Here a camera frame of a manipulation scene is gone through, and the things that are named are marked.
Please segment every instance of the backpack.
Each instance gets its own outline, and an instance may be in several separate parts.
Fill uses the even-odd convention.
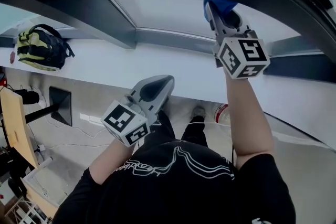
[[[38,27],[47,30],[51,35],[42,30],[36,30]],[[17,55],[20,62],[46,71],[61,69],[66,58],[75,56],[59,32],[45,24],[35,25],[19,34]]]

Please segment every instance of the wooden desk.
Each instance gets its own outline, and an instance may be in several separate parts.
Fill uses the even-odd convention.
[[[9,145],[15,148],[31,165],[38,168],[38,162],[28,135],[22,97],[3,88],[0,92],[5,130]]]

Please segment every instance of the blue object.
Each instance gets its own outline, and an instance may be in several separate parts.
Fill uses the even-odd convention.
[[[238,4],[238,2],[233,2],[230,0],[204,0],[203,1],[204,17],[207,21],[209,20],[206,16],[205,5],[208,1],[211,1],[216,5],[223,18],[225,18],[225,16]]]

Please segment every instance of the black t-shirt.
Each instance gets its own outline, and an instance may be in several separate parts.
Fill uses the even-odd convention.
[[[195,219],[291,224],[295,210],[274,158],[255,156],[240,170],[197,144],[169,142],[135,153],[99,186],[87,169],[53,223]]]

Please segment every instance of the tiled floor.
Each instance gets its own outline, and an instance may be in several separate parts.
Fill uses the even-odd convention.
[[[45,189],[49,198],[61,202],[74,188],[84,169],[113,140],[104,127],[82,120],[80,114],[101,117],[113,100],[120,99],[129,90],[15,69],[7,69],[6,75],[8,83],[15,89],[32,85],[40,88],[46,97],[49,96],[49,86],[72,93],[73,127],[63,125],[50,116],[29,124],[37,143],[47,147],[43,152],[44,158],[49,155],[53,158],[52,163],[32,182],[41,190]],[[198,103],[200,101],[185,98],[170,99],[170,118],[177,138],[181,138],[190,113]],[[214,110],[218,104],[201,104],[207,110],[206,122],[214,122]],[[38,104],[25,106],[26,113],[40,108]],[[270,122],[275,128],[273,130],[279,132],[279,126],[273,121]],[[229,128],[207,124],[205,133],[209,147],[231,159]],[[277,140],[276,148],[276,161],[295,203],[298,223],[332,223],[336,219],[333,210],[336,202],[336,154],[325,148]]]

